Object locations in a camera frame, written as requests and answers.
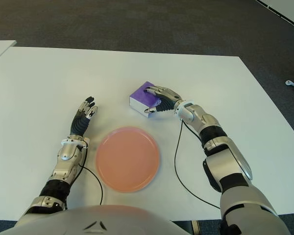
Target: robot forearm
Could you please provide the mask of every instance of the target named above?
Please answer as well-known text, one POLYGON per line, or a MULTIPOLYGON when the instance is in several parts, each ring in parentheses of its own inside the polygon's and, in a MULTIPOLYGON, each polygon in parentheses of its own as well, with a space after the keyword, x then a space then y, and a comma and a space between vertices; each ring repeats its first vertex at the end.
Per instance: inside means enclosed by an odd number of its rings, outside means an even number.
POLYGON ((175 112, 197 131, 210 185, 222 192, 221 234, 290 234, 267 198, 252 185, 247 161, 219 122, 189 102, 177 102, 175 112))
POLYGON ((57 164, 51 176, 17 225, 64 209, 77 175, 78 164, 83 159, 82 149, 87 148, 89 144, 89 139, 83 138, 83 135, 91 117, 98 110, 93 100, 89 97, 80 105, 71 125, 70 136, 61 141, 62 148, 57 154, 57 164))

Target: purple box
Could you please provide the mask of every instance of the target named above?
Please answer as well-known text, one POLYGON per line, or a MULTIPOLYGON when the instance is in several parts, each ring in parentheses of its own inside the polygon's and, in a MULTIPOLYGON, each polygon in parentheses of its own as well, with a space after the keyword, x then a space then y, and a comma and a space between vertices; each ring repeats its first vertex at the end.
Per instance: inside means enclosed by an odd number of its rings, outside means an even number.
POLYGON ((144 92, 144 89, 150 86, 154 85, 150 82, 145 82, 139 89, 129 96, 129 106, 145 117, 149 116, 149 114, 144 112, 146 109, 157 106, 161 102, 160 99, 154 95, 144 92))

